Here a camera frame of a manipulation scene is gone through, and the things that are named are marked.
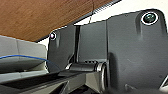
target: brown ceiling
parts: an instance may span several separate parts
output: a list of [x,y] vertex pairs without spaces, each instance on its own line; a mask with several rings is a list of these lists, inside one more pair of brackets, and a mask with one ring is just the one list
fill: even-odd
[[[94,8],[113,0],[93,0]],[[93,10],[92,0],[1,0],[0,35],[36,41]]]

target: white wall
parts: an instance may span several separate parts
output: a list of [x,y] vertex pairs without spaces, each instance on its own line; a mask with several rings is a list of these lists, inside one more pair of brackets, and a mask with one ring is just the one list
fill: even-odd
[[[92,16],[91,22],[105,20],[111,16],[119,15],[122,13],[135,12],[144,9],[159,9],[165,14],[166,20],[168,20],[168,0],[122,0],[117,4],[97,13]],[[89,17],[83,21],[77,23],[77,25],[83,25],[89,23]],[[48,39],[45,39],[41,44],[46,45],[48,49]]]

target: dark gray casing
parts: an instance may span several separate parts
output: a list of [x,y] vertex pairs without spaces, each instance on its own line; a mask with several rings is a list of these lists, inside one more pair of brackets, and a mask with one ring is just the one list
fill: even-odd
[[[150,26],[143,24],[141,17],[146,12],[155,12],[158,21]],[[110,72],[112,86],[121,91],[126,84],[137,89],[159,89],[168,74],[168,38],[163,13],[151,9],[114,16],[107,20],[107,29],[110,66],[115,68]]]
[[[147,12],[158,15],[155,24],[141,22]],[[158,89],[168,74],[167,28],[159,10],[142,10],[82,25],[79,35],[75,30],[75,26],[69,26],[54,31],[59,32],[58,38],[49,43],[48,59],[62,70],[77,50],[78,63],[107,62],[108,85],[118,91],[125,91],[128,85]],[[79,36],[79,43],[75,44],[75,36]]]
[[106,21],[83,25],[80,28],[78,62],[107,61]]

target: gray plastic panel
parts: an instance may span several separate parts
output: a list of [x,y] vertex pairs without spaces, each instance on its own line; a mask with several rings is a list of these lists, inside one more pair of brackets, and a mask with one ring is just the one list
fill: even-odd
[[[48,46],[48,60],[57,64],[61,70],[64,70],[68,65],[69,60],[74,55],[75,49],[75,26],[68,26],[66,28],[54,31],[57,38],[49,40]],[[58,71],[56,66],[48,64],[49,71]]]
[[[15,38],[0,36],[0,57],[18,54],[17,42]],[[19,57],[0,59],[0,73],[13,71],[13,64],[19,61]]]
[[81,26],[78,62],[107,61],[106,21]]
[[[147,26],[141,16],[149,11],[157,13],[159,20]],[[168,73],[168,38],[162,12],[146,10],[114,16],[107,20],[107,27],[113,88],[124,91],[127,84],[158,89]]]
[[[45,58],[47,50],[44,45],[0,36],[0,57],[7,55],[26,55]],[[0,59],[0,73],[23,71],[44,62],[25,57],[7,57]]]
[[[18,39],[17,44],[18,44],[18,53],[20,55],[34,56],[44,59],[47,58],[47,50],[45,46],[42,44]],[[15,66],[18,69],[20,68],[27,70],[41,64],[42,62],[44,61],[33,58],[19,57],[19,62],[17,62],[13,66]]]

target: mounting hole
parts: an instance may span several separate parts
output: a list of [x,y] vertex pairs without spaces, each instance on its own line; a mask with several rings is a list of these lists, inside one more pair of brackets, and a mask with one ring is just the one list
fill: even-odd
[[57,35],[54,32],[52,32],[52,33],[50,33],[49,37],[51,40],[55,40]]
[[152,25],[157,22],[158,18],[155,12],[147,12],[142,16],[141,21],[145,25]]

